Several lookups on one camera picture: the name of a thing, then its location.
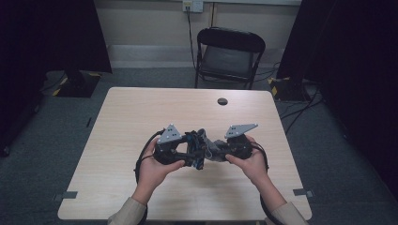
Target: wall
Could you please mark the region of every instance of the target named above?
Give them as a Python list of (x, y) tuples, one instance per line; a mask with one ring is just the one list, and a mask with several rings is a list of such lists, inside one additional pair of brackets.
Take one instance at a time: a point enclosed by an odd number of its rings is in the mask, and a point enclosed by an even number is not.
[[(267, 43), (265, 59), (280, 60), (299, 6), (204, 3), (191, 13), (193, 48), (197, 33), (210, 25), (251, 31)], [(107, 45), (169, 46), (189, 50), (188, 17), (181, 1), (98, 0), (99, 22)]]

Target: light wood table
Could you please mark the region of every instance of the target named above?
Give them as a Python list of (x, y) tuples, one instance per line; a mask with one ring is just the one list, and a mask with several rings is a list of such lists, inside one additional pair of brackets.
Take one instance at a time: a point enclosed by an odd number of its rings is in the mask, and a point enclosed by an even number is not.
[[(221, 106), (217, 100), (226, 98)], [(258, 124), (247, 132), (268, 155), (269, 176), (287, 201), (312, 216), (299, 173), (269, 92), (114, 87), (99, 112), (68, 191), (61, 219), (107, 219), (136, 187), (134, 167), (147, 140), (174, 124), (180, 133), (204, 128), (213, 142), (231, 125)], [(186, 151), (181, 144), (179, 152)], [(262, 220), (259, 193), (237, 166), (205, 160), (202, 171), (183, 167), (170, 173), (148, 204), (148, 220)]]

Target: beige sleeve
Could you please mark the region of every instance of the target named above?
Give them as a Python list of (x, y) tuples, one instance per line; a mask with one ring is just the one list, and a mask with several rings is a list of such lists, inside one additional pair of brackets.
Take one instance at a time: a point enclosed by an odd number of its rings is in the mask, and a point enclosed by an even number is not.
[(308, 225), (308, 222), (301, 215), (299, 210), (291, 202), (282, 205), (271, 213), (282, 224), (286, 225)]
[(122, 208), (108, 218), (108, 225), (136, 225), (144, 216), (146, 206), (129, 197)]

